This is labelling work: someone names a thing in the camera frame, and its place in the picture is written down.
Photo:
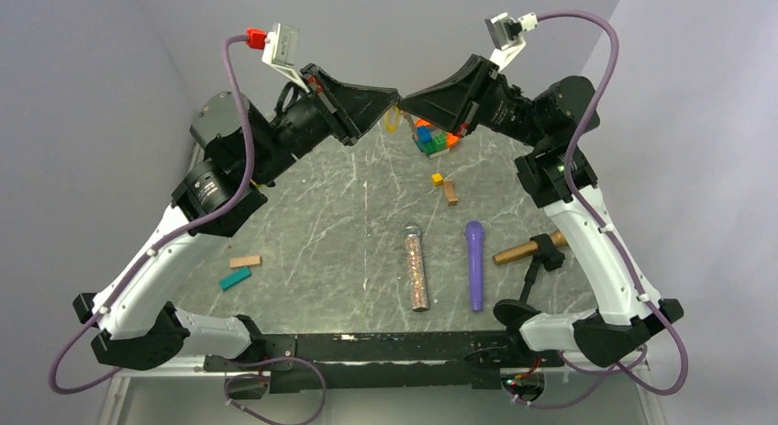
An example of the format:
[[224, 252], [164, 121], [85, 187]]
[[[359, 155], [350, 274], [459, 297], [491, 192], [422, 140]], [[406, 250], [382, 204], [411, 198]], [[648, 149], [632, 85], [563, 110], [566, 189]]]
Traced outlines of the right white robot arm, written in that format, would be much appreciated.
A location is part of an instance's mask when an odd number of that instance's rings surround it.
[[608, 367], [684, 313], [678, 300], [662, 297], [641, 277], [606, 211], [592, 166], [572, 145], [578, 126], [592, 130], [600, 123], [587, 112], [594, 95], [587, 78], [573, 75], [527, 98], [495, 63], [473, 55], [449, 78], [399, 102], [402, 111], [455, 135], [483, 126], [530, 147], [515, 161], [519, 182], [566, 239], [596, 306], [553, 315], [525, 302], [498, 301], [493, 312], [511, 335], [506, 354], [517, 365], [531, 364], [541, 352], [574, 351]]

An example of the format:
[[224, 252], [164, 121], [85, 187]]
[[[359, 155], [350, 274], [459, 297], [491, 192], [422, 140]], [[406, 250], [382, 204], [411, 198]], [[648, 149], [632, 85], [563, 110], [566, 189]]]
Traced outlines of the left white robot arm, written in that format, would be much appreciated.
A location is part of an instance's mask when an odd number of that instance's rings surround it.
[[203, 160], [174, 189], [126, 271], [103, 291], [74, 299], [79, 320], [96, 329], [91, 348], [99, 363], [145, 371], [178, 356], [210, 355], [250, 370], [266, 357], [267, 341], [250, 317], [196, 315], [176, 307], [172, 295], [265, 204], [263, 187], [327, 138], [355, 144], [400, 100], [394, 88], [344, 83], [315, 64], [301, 78], [283, 87], [272, 118], [231, 90], [194, 117], [190, 131]]

